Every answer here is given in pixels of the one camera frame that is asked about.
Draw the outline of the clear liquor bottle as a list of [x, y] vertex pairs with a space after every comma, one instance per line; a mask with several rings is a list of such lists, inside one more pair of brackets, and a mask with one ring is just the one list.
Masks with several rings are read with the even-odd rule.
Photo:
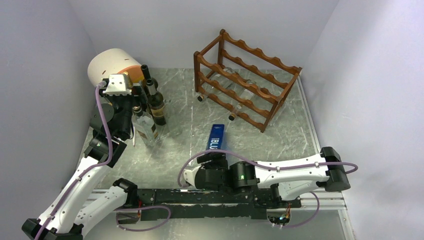
[[144, 111], [141, 106], [132, 108], [132, 126], [147, 146], [154, 146], [159, 140], [159, 133], [153, 117]]

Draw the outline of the dark bottle brown label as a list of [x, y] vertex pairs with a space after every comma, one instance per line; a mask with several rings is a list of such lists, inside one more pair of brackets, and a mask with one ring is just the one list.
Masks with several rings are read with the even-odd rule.
[[151, 78], [146, 80], [146, 86], [149, 92], [147, 101], [151, 115], [153, 117], [153, 121], [159, 126], [164, 126], [167, 123], [164, 112], [164, 97], [159, 91], [157, 91], [154, 81]]

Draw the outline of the clear bottle blue label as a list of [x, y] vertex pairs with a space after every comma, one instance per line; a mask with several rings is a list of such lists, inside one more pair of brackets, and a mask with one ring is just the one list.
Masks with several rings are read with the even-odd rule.
[[206, 150], [226, 150], [227, 140], [224, 124], [213, 124], [209, 133]]

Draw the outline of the dark bottle white label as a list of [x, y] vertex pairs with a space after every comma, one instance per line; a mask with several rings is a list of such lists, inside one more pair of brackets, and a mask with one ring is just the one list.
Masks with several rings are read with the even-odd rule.
[[142, 81], [142, 86], [143, 86], [145, 94], [147, 96], [149, 96], [150, 92], [149, 92], [149, 88], [148, 88], [148, 85], [147, 85], [147, 80], [151, 78], [149, 68], [146, 64], [143, 64], [143, 65], [141, 65], [140, 69], [141, 69], [143, 77], [144, 77], [144, 80]]

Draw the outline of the brown bottle gold foil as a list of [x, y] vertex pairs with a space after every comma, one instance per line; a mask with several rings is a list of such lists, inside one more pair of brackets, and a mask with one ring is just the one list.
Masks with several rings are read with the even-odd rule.
[[127, 71], [124, 71], [122, 74], [124, 75], [124, 78], [125, 78], [127, 87], [129, 89], [132, 88], [133, 87], [133, 82], [131, 80], [130, 74]]

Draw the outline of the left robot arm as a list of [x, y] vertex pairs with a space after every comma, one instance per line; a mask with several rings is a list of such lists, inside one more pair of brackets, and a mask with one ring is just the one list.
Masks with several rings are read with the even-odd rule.
[[73, 176], [53, 203], [38, 218], [29, 218], [22, 231], [31, 240], [82, 240], [89, 231], [116, 209], [141, 206], [138, 186], [124, 178], [88, 206], [84, 203], [97, 184], [115, 166], [131, 137], [133, 108], [137, 95], [110, 95], [96, 90], [98, 103], [90, 126], [93, 138]]

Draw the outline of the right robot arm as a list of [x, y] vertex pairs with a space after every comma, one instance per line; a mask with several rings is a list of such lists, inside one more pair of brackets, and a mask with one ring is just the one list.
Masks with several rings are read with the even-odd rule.
[[193, 169], [183, 171], [186, 183], [197, 189], [229, 194], [250, 193], [257, 189], [270, 189], [270, 202], [282, 207], [296, 197], [323, 188], [327, 192], [350, 189], [348, 171], [339, 153], [331, 146], [323, 147], [318, 154], [276, 162], [245, 161], [228, 165], [227, 151], [218, 156], [207, 153], [200, 159], [212, 159]]

